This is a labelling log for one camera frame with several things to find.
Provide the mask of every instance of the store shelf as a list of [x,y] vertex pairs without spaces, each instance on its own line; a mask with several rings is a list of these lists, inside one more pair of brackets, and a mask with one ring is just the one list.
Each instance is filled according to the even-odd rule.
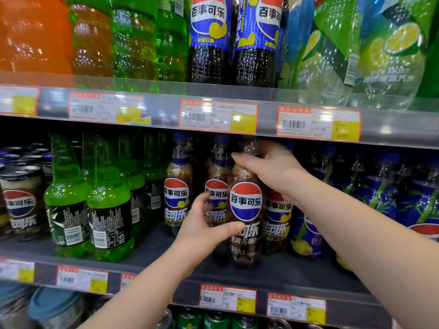
[[[156,260],[173,242],[163,225],[154,227],[143,243],[121,263],[93,259],[70,259],[53,255],[51,239],[19,243],[15,239],[0,242],[0,257],[35,263],[34,284],[56,286],[58,265],[108,272],[107,293],[117,293],[121,274],[138,274]],[[288,253],[262,255],[254,270],[236,268],[232,260],[218,265],[212,257],[204,260],[185,279],[174,294],[173,303],[198,306],[200,285],[253,289],[256,314],[266,316],[267,294],[280,293],[326,300],[327,325],[343,328],[390,329],[391,317],[353,275],[340,272],[328,255],[316,262]]]
[[[121,91],[66,87],[72,86],[71,76],[0,72],[0,83],[36,85],[40,88],[36,117],[46,119],[69,120],[68,101],[72,91],[142,96],[142,117],[151,116],[151,126],[153,127],[171,129],[178,129],[182,99],[257,104],[256,134],[264,136],[276,136],[279,106],[317,107],[334,111],[334,107],[330,106],[299,104],[299,92],[295,90],[139,80],[127,81],[99,77],[86,77],[86,80],[91,88],[114,88],[115,85],[118,87],[124,85],[126,87],[128,84],[135,86],[139,92],[147,93],[124,93]],[[424,99],[416,101],[415,105],[417,109],[433,111],[439,106],[439,101]],[[353,110],[353,108],[344,107],[336,108],[336,110]],[[361,143],[439,149],[439,132],[437,131],[439,113],[381,109],[364,109],[360,112]]]

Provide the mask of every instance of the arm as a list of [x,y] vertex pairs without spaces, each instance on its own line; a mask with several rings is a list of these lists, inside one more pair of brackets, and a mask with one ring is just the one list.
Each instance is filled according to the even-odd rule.
[[208,227],[204,212],[209,210],[209,196],[204,193],[195,199],[172,246],[80,329],[155,328],[180,282],[218,243],[244,229],[241,222]]
[[404,329],[439,322],[439,245],[306,172],[283,146],[261,141],[265,159],[232,154],[291,200]]

